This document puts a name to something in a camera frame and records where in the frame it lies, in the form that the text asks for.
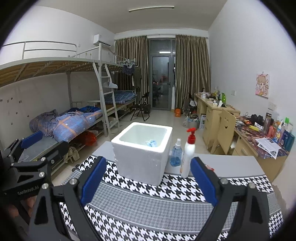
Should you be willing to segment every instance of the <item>fluorescent tube light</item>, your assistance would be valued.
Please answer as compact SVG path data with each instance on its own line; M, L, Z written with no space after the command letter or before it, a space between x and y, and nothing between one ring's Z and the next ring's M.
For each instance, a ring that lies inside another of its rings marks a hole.
M129 10L129 12L139 11L139 10L146 10L146 9L174 9L175 6L154 6L154 7L141 7Z

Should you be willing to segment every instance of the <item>curtain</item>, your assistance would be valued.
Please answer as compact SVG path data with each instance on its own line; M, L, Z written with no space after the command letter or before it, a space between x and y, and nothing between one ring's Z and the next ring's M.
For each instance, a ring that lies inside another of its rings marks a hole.
M206 38L176 35L175 108L182 108L188 92L210 91L210 61Z
M137 65L141 68L142 81L138 98L148 91L148 39L147 36L132 37L116 40L115 54L127 59L136 59ZM118 90L133 90L131 76L122 72L118 73Z

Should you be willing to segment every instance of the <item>red pump head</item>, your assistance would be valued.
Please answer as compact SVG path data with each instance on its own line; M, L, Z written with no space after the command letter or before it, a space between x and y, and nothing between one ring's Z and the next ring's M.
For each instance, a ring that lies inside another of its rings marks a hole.
M190 129L187 130L187 132L191 132L191 135L188 136L188 140L187 140L187 142L189 144L194 144L195 143L195 139L196 139L195 135L194 135L195 131L196 131L196 128L190 128Z

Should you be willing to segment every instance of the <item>blue plaid quilt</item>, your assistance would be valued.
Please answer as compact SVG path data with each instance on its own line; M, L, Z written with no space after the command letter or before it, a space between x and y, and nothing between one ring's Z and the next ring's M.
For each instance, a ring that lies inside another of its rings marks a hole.
M134 99L137 95L133 91L114 91L116 104L125 104ZM106 104L113 104L112 94L105 96Z

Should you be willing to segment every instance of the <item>drawer handle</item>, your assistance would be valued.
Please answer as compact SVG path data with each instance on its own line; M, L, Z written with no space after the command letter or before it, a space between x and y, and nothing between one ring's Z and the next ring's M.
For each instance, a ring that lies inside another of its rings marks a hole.
M248 154L246 153L246 151L242 148L242 153L247 156Z

